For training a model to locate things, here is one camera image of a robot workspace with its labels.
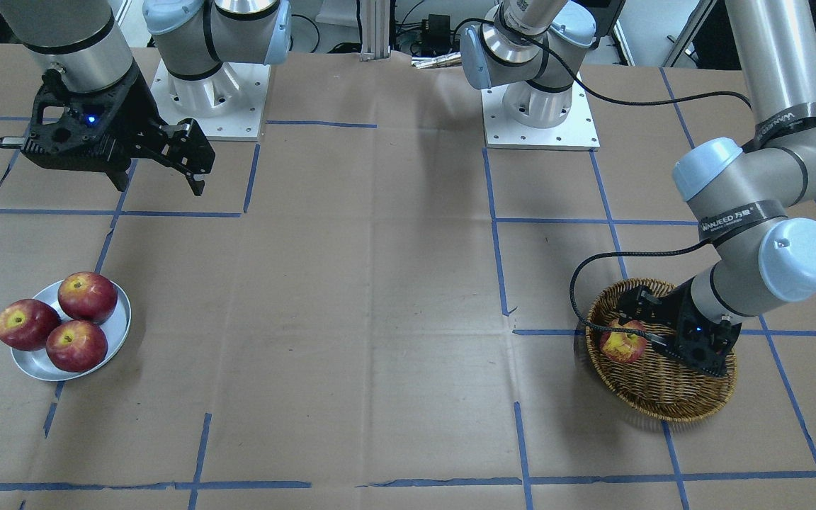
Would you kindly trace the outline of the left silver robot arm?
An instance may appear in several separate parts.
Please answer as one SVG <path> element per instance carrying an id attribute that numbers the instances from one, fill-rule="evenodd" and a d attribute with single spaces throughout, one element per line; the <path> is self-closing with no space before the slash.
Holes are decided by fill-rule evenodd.
<path id="1" fill-rule="evenodd" d="M 754 138 L 739 146 L 722 137 L 684 155 L 673 170 L 682 200 L 698 220 L 700 242 L 682 251 L 614 252 L 582 262 L 569 287 L 581 322 L 600 332 L 633 332 L 584 319 L 575 281 L 593 259 L 661 257 L 712 244 L 720 260 L 670 294 L 647 287 L 623 293 L 623 317 L 676 330 L 638 333 L 654 351 L 711 377 L 726 359 L 740 324 L 816 293 L 816 222 L 786 209 L 816 199 L 816 33 L 808 1 L 725 1 L 755 118 Z M 521 85 L 535 96 L 566 100 L 594 19 L 570 1 L 501 1 L 467 25 L 460 54 L 476 89 Z"/>

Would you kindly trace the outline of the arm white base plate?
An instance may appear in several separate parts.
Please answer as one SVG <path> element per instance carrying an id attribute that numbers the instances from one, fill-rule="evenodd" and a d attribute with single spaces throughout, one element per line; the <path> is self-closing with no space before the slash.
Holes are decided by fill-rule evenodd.
<path id="1" fill-rule="evenodd" d="M 527 83 L 480 92 L 488 148 L 589 151 L 600 146 L 589 100 L 582 87 L 546 94 Z"/>
<path id="2" fill-rule="evenodd" d="M 188 81 L 159 62 L 150 93 L 170 125 L 192 118 L 210 141 L 258 142 L 272 69 L 224 62 L 213 75 Z"/>

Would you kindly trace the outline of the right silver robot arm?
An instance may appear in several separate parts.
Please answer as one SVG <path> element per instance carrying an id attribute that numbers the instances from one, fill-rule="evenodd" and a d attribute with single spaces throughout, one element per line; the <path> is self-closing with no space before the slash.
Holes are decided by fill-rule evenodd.
<path id="1" fill-rule="evenodd" d="M 200 121 L 249 110 L 236 65 L 282 64 L 290 41 L 288 1 L 146 1 L 166 98 L 181 110 L 169 122 L 106 1 L 0 1 L 0 12 L 42 70 L 21 154 L 104 174 L 118 191 L 133 159 L 152 159 L 201 195 L 216 154 Z"/>

